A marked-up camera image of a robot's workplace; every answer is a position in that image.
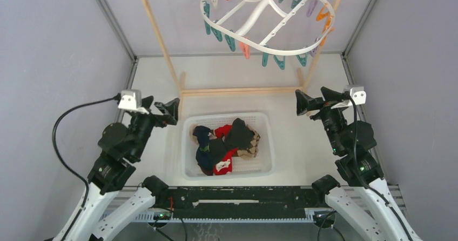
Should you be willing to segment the santa pattern dark sock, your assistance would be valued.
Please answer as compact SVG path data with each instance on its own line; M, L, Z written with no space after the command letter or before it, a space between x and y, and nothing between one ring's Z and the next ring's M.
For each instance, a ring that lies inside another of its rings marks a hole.
M198 166L201 165L202 167L208 169L213 168L209 150L210 138L208 134L210 133L210 130L210 128L198 125L193 133L198 139L198 149L196 151L196 161Z

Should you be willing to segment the black sock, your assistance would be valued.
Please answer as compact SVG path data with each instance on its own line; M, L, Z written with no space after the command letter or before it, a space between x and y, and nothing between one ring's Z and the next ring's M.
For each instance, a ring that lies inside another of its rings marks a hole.
M254 135L255 133L244 120L236 118L232 123L231 130L225 137L224 143L229 150L246 150L252 147L251 141L254 139Z
M216 165L226 160L228 149L221 138L212 139L209 142L210 156L212 164Z

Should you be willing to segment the brown striped sock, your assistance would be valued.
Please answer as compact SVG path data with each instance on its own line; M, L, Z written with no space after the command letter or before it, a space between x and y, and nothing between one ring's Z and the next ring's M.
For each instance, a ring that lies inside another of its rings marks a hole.
M213 176L213 169L210 168L205 168L205 167L202 167L201 165L199 165L199 168L201 169L202 173L206 176Z

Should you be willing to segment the argyle brown sock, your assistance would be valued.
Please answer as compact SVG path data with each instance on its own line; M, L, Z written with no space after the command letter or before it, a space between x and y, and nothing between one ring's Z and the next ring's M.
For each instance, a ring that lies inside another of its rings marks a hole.
M259 151L259 142L261 139L257 131L253 129L250 125L247 125L247 128L253 133L253 138L250 140L247 148L237 150L237 156L244 160L250 160L257 156Z

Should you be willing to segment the red sock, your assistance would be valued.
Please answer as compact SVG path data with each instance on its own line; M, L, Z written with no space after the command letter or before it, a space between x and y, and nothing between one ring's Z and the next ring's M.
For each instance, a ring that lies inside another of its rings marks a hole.
M226 175L233 170L232 154L228 152L224 158L213 167L215 175Z
M226 124L224 126L214 129L213 132L217 138L225 138L229 135L231 130L232 130L232 125Z

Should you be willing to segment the beige sock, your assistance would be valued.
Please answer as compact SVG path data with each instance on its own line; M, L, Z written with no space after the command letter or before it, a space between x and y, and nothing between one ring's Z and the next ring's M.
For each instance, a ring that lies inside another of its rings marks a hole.
M195 136L195 135L193 134L196 127L198 127L197 124L192 124L192 125L190 126L190 129L189 129L189 136L190 136L190 138L192 139L192 141L193 141L194 143L198 144L197 136ZM217 137L215 136L215 134L214 134L214 130L210 130L210 133L208 134L208 136L209 136L210 140L216 139L216 138L217 138Z

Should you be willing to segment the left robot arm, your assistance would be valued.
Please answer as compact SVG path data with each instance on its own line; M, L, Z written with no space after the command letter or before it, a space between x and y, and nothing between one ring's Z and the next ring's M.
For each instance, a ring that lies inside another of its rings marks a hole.
M114 122L103 130L98 141L101 153L88 176L83 177L59 152L59 124L73 111L111 101L130 116L129 123ZM103 240L95 234L96 221L135 172L134 164L141 161L153 129L177 125L179 106L179 98L162 103L156 102L153 96L142 98L134 90L125 90L111 98L74 106L57 118L51 131L52 147L64 168L83 182L84 191L70 218L52 240Z

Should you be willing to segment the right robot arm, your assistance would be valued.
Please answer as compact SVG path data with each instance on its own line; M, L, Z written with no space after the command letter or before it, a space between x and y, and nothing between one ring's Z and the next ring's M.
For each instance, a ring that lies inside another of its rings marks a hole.
M332 212L321 220L322 228L330 216L338 213L364 240L420 240L393 198L380 164L370 154L376 146L372 125L358 120L357 107L366 103L362 86L347 86L343 92L327 87L322 96L313 98L295 91L296 114L314 111L313 121L320 120L334 155L337 171L357 192L369 209L355 204L338 181L325 175L312 184L312 199Z

